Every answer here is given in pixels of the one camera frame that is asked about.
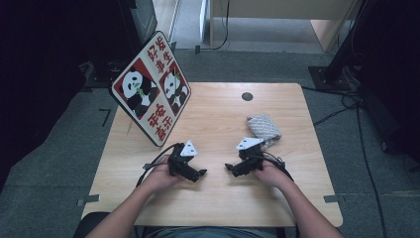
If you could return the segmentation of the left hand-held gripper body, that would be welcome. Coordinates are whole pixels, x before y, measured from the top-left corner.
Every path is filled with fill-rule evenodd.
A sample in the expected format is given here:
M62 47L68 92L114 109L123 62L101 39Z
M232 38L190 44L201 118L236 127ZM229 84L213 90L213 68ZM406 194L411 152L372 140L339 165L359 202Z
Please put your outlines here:
M196 155L197 151L190 140L176 144L167 160L169 173L172 176L197 177L198 171L188 164Z

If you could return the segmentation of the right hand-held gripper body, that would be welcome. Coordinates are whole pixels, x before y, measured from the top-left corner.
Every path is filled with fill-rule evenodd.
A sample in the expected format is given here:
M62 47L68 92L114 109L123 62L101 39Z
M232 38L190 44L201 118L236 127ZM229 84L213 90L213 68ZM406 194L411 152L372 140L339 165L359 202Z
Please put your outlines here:
M258 138L244 138L236 147L239 151L239 157L242 160L241 163L245 164L243 170L251 172L255 169L262 168L262 142L263 140Z

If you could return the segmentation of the grey knitted cloth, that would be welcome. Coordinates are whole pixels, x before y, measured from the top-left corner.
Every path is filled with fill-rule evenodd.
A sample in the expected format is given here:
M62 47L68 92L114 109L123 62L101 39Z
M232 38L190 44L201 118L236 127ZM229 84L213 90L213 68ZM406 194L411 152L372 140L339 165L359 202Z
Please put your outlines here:
M252 115L247 118L248 126L254 136L263 140L265 149L280 140L282 133L267 114Z

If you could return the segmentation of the person's left hand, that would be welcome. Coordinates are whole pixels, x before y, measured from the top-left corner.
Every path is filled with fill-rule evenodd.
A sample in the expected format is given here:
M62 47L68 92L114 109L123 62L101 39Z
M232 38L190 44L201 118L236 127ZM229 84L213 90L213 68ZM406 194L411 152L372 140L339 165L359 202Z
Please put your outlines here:
M140 189L148 195L161 192L184 181L181 176L172 176L167 163L168 155L161 158L160 163L155 166L140 185Z

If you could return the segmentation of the person's right hand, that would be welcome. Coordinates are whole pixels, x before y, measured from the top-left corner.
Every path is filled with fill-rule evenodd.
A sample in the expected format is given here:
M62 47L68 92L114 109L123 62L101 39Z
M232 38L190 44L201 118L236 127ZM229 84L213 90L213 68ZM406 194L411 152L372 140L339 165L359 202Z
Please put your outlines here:
M264 184L283 189L293 184L293 181L274 164L264 161L261 170L255 170L254 174Z

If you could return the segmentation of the person's blue trousers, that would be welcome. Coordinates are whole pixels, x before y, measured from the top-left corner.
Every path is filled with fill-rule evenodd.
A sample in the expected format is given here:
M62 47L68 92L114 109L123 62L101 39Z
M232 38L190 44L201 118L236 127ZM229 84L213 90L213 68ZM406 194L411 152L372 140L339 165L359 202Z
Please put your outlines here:
M277 238L272 232L256 228L174 227L149 231L144 238Z

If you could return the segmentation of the black angled floor tape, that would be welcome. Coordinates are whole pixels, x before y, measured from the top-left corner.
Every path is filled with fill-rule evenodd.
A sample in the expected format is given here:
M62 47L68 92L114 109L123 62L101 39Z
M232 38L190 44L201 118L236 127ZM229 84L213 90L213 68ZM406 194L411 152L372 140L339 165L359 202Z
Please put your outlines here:
M104 119L103 119L102 125L101 125L102 127L104 127L106 125L108 119L109 119L109 116L110 116L110 113L111 113L111 109L108 109L108 108L100 108L99 111L100 112L104 112L106 114L105 117L104 117Z

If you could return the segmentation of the black chair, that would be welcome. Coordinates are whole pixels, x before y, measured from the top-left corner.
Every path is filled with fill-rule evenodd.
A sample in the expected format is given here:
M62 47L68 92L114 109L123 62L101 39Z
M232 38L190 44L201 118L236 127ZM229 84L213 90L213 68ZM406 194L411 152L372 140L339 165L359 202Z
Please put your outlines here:
M108 212L97 211L86 214L78 223L73 238L85 238L106 216Z

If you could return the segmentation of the black floor stand base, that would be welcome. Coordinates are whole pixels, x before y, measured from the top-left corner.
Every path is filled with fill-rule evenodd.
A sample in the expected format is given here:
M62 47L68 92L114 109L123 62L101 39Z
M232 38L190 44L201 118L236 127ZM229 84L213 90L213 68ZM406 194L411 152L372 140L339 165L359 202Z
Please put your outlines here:
M94 88L107 88L115 79L115 72L110 67L93 67L88 73L85 85Z

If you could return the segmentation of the black metal stand with base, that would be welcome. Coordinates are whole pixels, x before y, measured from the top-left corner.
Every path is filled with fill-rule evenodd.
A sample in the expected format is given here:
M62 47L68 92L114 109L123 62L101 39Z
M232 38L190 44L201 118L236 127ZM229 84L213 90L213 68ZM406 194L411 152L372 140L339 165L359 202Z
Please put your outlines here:
M308 67L315 88L318 90L349 90L350 86L348 80L344 77L343 70L351 62L364 58L364 55L357 51L355 38L360 31L359 27L364 23L370 11L370 2L375 0L356 1L360 7L354 20L354 25L350 28L330 64L328 66Z

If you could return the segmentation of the dark glass-front cabinet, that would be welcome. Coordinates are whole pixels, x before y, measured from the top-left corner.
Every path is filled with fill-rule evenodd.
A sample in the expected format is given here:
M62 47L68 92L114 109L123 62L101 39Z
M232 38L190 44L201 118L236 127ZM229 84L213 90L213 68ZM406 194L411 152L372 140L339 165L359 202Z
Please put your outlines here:
M157 29L153 0L118 0L132 54L137 54Z

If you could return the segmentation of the light wooden cabinet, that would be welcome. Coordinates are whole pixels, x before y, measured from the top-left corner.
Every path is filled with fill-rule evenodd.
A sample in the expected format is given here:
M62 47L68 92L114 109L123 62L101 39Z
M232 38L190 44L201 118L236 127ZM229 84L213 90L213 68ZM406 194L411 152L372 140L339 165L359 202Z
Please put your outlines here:
M207 0L210 46L214 47L215 17L309 20L324 52L334 42L362 0Z

